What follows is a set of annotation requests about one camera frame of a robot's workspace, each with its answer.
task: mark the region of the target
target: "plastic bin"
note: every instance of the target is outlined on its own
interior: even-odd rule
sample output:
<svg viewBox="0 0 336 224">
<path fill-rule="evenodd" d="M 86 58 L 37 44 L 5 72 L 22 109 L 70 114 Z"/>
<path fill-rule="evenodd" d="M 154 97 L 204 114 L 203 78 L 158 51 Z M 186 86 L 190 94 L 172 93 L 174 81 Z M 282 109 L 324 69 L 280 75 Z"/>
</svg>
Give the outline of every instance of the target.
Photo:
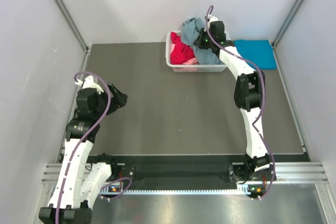
<svg viewBox="0 0 336 224">
<path fill-rule="evenodd" d="M 170 63 L 170 53 L 172 49 L 172 41 L 170 40 L 170 33 L 175 32 L 178 35 L 181 34 L 180 30 L 170 31 L 166 40 L 166 62 L 174 72 L 199 72 L 199 73 L 220 73 L 226 69 L 226 65 L 173 65 Z"/>
</svg>

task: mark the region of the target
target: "fabric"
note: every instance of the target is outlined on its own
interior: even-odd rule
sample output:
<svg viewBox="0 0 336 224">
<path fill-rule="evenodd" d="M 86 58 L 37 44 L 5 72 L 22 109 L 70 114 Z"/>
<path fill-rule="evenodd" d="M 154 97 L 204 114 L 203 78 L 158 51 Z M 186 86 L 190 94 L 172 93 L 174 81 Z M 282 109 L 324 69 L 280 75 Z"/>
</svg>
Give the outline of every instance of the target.
<svg viewBox="0 0 336 224">
<path fill-rule="evenodd" d="M 170 54 L 171 64 L 182 65 L 192 59 L 196 60 L 194 51 L 189 46 L 181 42 L 180 36 L 171 32 L 170 38 L 173 43 L 172 52 Z"/>
<path fill-rule="evenodd" d="M 236 40 L 235 46 L 243 58 L 254 62 L 260 69 L 277 68 L 273 49 L 268 40 Z"/>
<path fill-rule="evenodd" d="M 195 58 L 192 58 L 192 59 L 186 61 L 185 63 L 183 63 L 183 65 L 198 65 L 198 61 L 195 57 Z"/>
<path fill-rule="evenodd" d="M 212 53 L 211 49 L 199 49 L 194 45 L 195 40 L 200 35 L 201 29 L 204 27 L 204 22 L 200 18 L 187 20 L 183 23 L 181 41 L 193 49 L 200 65 L 223 65 L 218 57 Z"/>
</svg>

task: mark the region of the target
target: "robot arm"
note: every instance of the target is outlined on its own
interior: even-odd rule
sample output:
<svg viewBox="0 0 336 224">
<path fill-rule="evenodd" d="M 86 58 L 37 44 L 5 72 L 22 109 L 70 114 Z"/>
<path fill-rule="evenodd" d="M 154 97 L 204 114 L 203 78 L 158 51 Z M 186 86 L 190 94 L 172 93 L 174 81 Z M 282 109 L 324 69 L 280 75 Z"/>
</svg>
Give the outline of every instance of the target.
<svg viewBox="0 0 336 224">
<path fill-rule="evenodd" d="M 236 47 L 229 46 L 226 48 L 236 56 L 240 56 Z M 255 70 L 236 56 L 230 55 L 224 50 L 219 52 L 219 59 L 227 66 L 237 81 L 234 100 L 244 118 L 247 139 L 246 155 L 252 160 L 254 159 L 255 164 L 251 164 L 250 168 L 252 172 L 257 172 L 269 168 L 266 147 L 252 125 L 260 113 L 261 89 L 259 88 L 258 74 Z M 263 135 L 262 126 L 260 118 L 256 127 Z"/>
<path fill-rule="evenodd" d="M 270 167 L 270 159 L 265 144 L 253 127 L 255 119 L 260 113 L 262 97 L 265 94 L 262 94 L 258 73 L 245 61 L 238 59 L 238 57 L 241 56 L 234 42 L 227 40 L 224 23 L 214 16 L 208 16 L 207 26 L 215 41 L 232 54 L 229 54 L 214 44 L 207 34 L 206 29 L 200 32 L 195 45 L 201 49 L 211 49 L 227 66 L 236 79 L 234 101 L 243 115 L 247 138 L 247 160 L 244 166 L 244 174 L 251 176 L 253 173 Z M 261 118 L 256 122 L 255 126 L 259 130 L 259 133 L 263 135 Z"/>
<path fill-rule="evenodd" d="M 78 145 L 83 135 L 97 122 L 107 106 L 107 94 L 98 85 L 98 80 L 87 76 L 85 81 L 77 80 L 82 89 L 76 97 L 75 116 L 66 128 L 65 153 L 55 191 L 48 207 L 42 207 L 39 218 L 43 223 L 56 222 L 56 208 L 59 206 L 59 223 L 91 223 L 92 208 L 103 184 L 119 177 L 119 169 L 113 156 L 99 155 L 89 176 L 84 178 L 84 170 L 93 147 L 99 125 Z M 128 96 L 113 84 L 108 84 L 113 94 L 107 114 L 125 106 Z M 63 187 L 61 200 L 60 190 Z"/>
</svg>

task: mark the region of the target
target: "folded blue towel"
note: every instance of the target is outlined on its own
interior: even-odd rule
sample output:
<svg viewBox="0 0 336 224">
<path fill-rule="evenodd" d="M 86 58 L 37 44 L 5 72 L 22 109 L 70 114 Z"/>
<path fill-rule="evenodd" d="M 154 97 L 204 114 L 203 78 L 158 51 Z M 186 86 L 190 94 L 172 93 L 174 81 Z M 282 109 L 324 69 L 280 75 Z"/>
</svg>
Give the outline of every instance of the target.
<svg viewBox="0 0 336 224">
<path fill-rule="evenodd" d="M 235 45 L 243 58 L 254 62 L 260 69 L 277 68 L 273 49 L 268 40 L 235 40 Z"/>
<path fill-rule="evenodd" d="M 181 41 L 193 49 L 200 65 L 223 65 L 211 49 L 199 49 L 194 45 L 195 40 L 200 35 L 201 29 L 204 27 L 204 22 L 200 18 L 188 19 L 183 23 Z"/>
</svg>

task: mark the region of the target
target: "white wall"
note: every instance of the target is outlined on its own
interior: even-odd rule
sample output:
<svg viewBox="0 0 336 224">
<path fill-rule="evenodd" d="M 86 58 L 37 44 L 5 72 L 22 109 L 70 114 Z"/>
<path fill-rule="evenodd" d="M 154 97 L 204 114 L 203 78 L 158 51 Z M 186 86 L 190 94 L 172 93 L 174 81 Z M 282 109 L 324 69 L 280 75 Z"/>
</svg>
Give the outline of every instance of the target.
<svg viewBox="0 0 336 224">
<path fill-rule="evenodd" d="M 277 51 L 311 155 L 336 195 L 335 17 L 335 0 L 305 0 Z"/>
<path fill-rule="evenodd" d="M 1 223 L 27 224 L 84 53 L 53 0 L 0 0 L 0 49 Z"/>
<path fill-rule="evenodd" d="M 209 5 L 233 39 L 273 40 L 295 0 L 63 0 L 86 43 L 164 41 Z"/>
</svg>

